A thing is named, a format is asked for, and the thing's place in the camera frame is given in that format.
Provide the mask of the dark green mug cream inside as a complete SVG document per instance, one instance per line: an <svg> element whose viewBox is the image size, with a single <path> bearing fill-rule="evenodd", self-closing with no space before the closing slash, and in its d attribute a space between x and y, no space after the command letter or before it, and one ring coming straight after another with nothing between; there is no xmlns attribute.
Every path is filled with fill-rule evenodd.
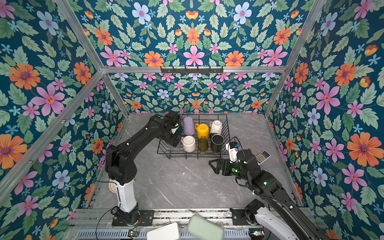
<svg viewBox="0 0 384 240"><path fill-rule="evenodd" d="M177 124L177 128L176 128L176 131L175 131L175 134L177 136L180 136L181 134L183 133L183 127L181 124Z"/></svg>

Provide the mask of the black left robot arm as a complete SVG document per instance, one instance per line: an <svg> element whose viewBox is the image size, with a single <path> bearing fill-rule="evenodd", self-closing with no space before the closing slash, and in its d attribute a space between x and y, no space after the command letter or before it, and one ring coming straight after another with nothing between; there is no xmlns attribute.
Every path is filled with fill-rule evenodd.
<svg viewBox="0 0 384 240"><path fill-rule="evenodd" d="M135 158L154 139L161 139L176 147L181 137L172 132L181 116L170 111L162 116L155 114L127 141L107 148L105 169L116 185L118 197L114 226L134 226L140 221L139 205L134 193L134 178L137 174Z"/></svg>

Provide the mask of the olive green glass tumbler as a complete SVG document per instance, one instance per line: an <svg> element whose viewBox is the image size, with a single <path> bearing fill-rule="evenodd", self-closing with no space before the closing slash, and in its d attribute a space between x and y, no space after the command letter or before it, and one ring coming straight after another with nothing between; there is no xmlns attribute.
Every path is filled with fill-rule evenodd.
<svg viewBox="0 0 384 240"><path fill-rule="evenodd" d="M198 142L198 150L205 153L209 149L209 143L205 136L202 136Z"/></svg>

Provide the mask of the white ceramic mug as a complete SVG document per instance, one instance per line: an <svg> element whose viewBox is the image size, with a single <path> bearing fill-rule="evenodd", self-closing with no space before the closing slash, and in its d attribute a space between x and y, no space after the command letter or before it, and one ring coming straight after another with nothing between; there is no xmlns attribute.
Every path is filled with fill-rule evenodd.
<svg viewBox="0 0 384 240"><path fill-rule="evenodd" d="M220 120L214 120L210 122L211 134L221 134L222 128L223 128L223 123Z"/></svg>

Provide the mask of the yellow mug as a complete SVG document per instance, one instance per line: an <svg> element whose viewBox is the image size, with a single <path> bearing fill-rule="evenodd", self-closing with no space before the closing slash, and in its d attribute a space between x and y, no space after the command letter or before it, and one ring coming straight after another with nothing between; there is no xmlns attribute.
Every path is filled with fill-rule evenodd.
<svg viewBox="0 0 384 240"><path fill-rule="evenodd" d="M195 124L195 129L197 131L198 139L200 140L202 137L208 139L210 136L209 126L207 124Z"/></svg>

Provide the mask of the white mug red inside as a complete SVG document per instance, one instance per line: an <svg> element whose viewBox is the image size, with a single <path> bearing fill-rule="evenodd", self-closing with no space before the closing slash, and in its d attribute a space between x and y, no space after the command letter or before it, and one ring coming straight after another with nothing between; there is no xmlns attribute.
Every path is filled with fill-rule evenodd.
<svg viewBox="0 0 384 240"><path fill-rule="evenodd" d="M194 136L185 136L181 139L184 151L192 153L196 150L196 139Z"/></svg>

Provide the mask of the black mug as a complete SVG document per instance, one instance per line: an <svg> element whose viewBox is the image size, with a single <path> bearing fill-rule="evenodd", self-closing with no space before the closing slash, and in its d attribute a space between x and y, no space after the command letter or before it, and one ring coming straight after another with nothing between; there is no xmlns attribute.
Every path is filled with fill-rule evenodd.
<svg viewBox="0 0 384 240"><path fill-rule="evenodd" d="M220 153L224 144L224 137L220 134L211 134L211 150Z"/></svg>

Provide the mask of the lilac plastic cup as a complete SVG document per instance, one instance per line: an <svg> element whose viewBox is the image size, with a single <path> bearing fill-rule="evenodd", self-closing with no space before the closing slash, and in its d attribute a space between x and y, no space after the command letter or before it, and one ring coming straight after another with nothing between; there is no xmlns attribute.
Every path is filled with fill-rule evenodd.
<svg viewBox="0 0 384 240"><path fill-rule="evenodd" d="M185 117L184 123L184 134L186 136L193 136L195 134L195 123L192 117Z"/></svg>

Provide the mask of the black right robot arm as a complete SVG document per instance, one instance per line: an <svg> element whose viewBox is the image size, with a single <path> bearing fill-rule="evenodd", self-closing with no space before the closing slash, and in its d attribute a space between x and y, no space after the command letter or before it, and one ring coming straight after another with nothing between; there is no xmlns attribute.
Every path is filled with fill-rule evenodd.
<svg viewBox="0 0 384 240"><path fill-rule="evenodd" d="M249 149L231 151L229 159L210 160L209 165L216 174L244 180L243 187L260 198L245 208L249 223L262 225L278 240L329 239L300 210L282 184L261 169L261 164L270 156L267 152L255 156Z"/></svg>

